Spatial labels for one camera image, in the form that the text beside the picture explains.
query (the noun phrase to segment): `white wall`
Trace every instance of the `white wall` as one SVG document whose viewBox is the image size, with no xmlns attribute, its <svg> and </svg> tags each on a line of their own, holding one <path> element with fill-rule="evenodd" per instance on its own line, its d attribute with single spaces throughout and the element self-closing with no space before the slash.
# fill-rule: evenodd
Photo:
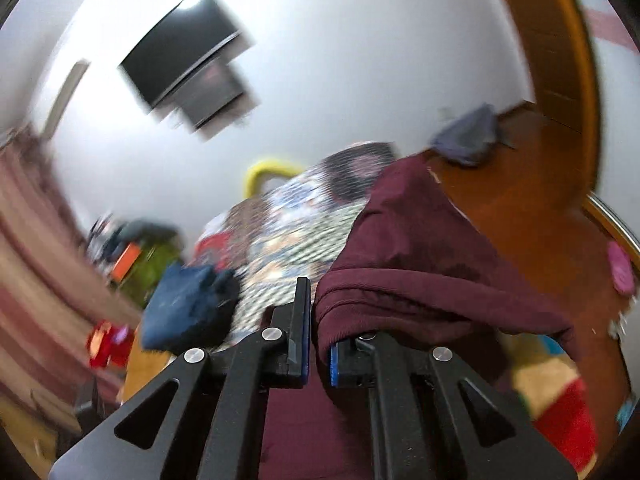
<svg viewBox="0 0 640 480">
<path fill-rule="evenodd" d="M 118 64 L 180 0 L 85 0 L 42 78 L 37 128 L 73 63 L 92 62 L 52 140 L 85 227 L 105 210 L 193 242 L 265 157 L 302 165 L 357 140 L 427 147 L 438 109 L 502 110 L 532 91 L 502 0 L 222 0 L 255 44 L 234 60 L 259 106 L 208 142 L 146 115 Z"/>
<path fill-rule="evenodd" d="M 586 9 L 615 14 L 607 0 L 580 2 Z M 640 238 L 640 56 L 622 44 L 593 35 L 591 43 L 602 114 L 602 143 L 595 191 Z"/>
<path fill-rule="evenodd" d="M 53 47 L 83 0 L 19 0 L 0 29 L 0 132 L 22 123 Z"/>
</svg>

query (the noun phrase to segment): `black metal bracket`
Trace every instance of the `black metal bracket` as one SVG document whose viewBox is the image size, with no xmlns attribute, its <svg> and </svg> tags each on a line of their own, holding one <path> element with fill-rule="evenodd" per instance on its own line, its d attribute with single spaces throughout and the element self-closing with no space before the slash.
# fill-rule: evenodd
<svg viewBox="0 0 640 480">
<path fill-rule="evenodd" d="M 574 480 L 523 407 L 450 349 L 363 334 L 331 350 L 332 385 L 369 388 L 374 478 Z"/>
<path fill-rule="evenodd" d="M 269 388 L 308 378 L 310 282 L 268 328 L 223 352 L 194 348 L 54 464 L 52 480 L 257 478 Z"/>
</svg>

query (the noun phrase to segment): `gray cloth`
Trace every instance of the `gray cloth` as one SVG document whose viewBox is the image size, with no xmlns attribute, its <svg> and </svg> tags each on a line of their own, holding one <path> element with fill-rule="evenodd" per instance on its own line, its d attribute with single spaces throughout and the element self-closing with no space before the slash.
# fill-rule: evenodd
<svg viewBox="0 0 640 480">
<path fill-rule="evenodd" d="M 496 142 L 510 146 L 503 137 L 494 108 L 485 103 L 437 134 L 432 149 L 447 160 L 475 167 L 487 158 Z"/>
</svg>

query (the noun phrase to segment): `green object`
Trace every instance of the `green object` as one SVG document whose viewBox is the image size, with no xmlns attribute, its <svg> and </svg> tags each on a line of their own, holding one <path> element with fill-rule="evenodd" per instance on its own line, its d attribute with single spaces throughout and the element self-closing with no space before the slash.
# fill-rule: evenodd
<svg viewBox="0 0 640 480">
<path fill-rule="evenodd" d="M 120 282 L 118 290 L 145 308 L 166 268 L 181 261 L 180 251 L 170 242 L 142 247 L 140 256 Z"/>
</svg>

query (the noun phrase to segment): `silver bolt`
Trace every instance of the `silver bolt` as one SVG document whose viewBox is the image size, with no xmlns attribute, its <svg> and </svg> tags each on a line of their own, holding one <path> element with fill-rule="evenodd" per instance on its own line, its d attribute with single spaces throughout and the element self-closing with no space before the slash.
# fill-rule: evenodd
<svg viewBox="0 0 640 480">
<path fill-rule="evenodd" d="M 188 363 L 199 363 L 204 359 L 204 350 L 202 348 L 192 348 L 184 353 L 184 360 Z"/>
<path fill-rule="evenodd" d="M 277 341 L 282 337 L 282 330 L 277 327 L 270 326 L 262 331 L 262 339 L 265 341 Z"/>
<path fill-rule="evenodd" d="M 436 348 L 433 349 L 432 353 L 436 361 L 447 362 L 451 361 L 451 358 L 453 357 L 453 352 L 446 346 L 436 346 Z"/>
</svg>

